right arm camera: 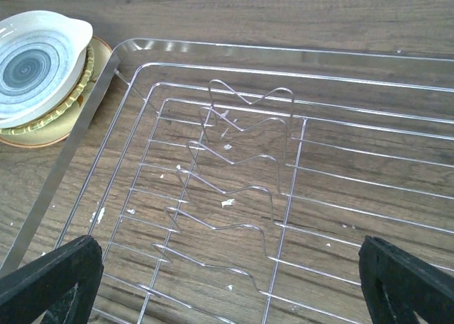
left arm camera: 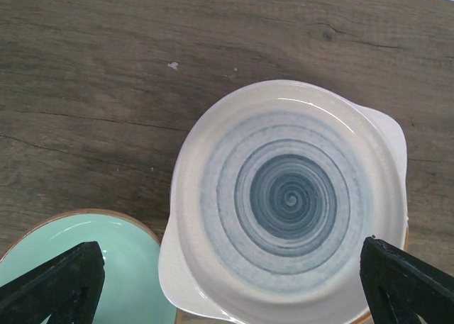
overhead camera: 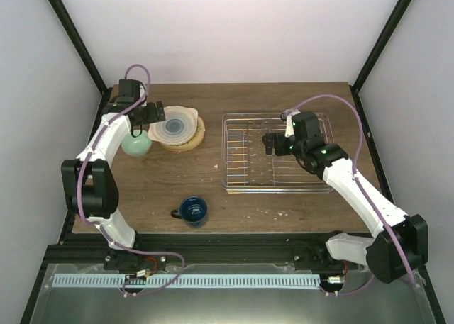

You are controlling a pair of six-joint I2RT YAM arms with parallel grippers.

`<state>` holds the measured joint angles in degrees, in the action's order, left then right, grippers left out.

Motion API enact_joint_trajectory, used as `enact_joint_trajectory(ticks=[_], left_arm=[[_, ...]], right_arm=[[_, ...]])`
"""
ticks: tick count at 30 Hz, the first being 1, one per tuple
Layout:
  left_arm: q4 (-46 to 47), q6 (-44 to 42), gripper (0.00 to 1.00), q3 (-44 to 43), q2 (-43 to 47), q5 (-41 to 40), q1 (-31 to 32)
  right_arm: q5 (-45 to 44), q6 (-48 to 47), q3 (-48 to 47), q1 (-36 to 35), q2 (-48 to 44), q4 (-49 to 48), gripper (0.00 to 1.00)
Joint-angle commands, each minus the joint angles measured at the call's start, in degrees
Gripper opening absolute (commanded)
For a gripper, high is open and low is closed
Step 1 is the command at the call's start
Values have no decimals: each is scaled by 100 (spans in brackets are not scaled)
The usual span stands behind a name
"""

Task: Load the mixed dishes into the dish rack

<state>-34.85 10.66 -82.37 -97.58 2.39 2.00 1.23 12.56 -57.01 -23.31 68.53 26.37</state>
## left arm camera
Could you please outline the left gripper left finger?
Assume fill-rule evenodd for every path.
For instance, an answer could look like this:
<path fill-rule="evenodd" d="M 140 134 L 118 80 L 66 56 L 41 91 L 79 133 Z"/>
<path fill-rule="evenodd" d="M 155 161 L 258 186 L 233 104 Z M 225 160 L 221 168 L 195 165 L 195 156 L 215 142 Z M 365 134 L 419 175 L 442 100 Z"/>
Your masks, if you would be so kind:
<path fill-rule="evenodd" d="M 105 280 L 98 242 L 81 242 L 1 287 L 2 323 L 92 323 Z"/>

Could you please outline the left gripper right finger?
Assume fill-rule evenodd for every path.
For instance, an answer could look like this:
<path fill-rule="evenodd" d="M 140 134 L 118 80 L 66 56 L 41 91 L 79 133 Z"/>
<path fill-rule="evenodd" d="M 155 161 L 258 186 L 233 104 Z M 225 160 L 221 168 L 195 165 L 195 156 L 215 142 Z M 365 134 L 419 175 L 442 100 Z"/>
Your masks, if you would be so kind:
<path fill-rule="evenodd" d="M 453 322 L 453 277 L 384 240 L 365 238 L 360 279 L 375 323 Z"/>

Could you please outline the white plate blue spiral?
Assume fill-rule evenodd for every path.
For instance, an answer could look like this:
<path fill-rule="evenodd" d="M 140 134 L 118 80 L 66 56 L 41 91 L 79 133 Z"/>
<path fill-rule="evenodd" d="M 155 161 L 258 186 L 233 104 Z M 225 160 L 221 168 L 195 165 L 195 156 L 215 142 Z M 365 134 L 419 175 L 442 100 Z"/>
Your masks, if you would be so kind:
<path fill-rule="evenodd" d="M 308 83 L 257 82 L 223 97 L 189 132 L 167 227 L 219 217 L 276 229 L 354 216 L 379 228 L 408 221 L 406 171 L 404 132 L 387 114 Z"/>

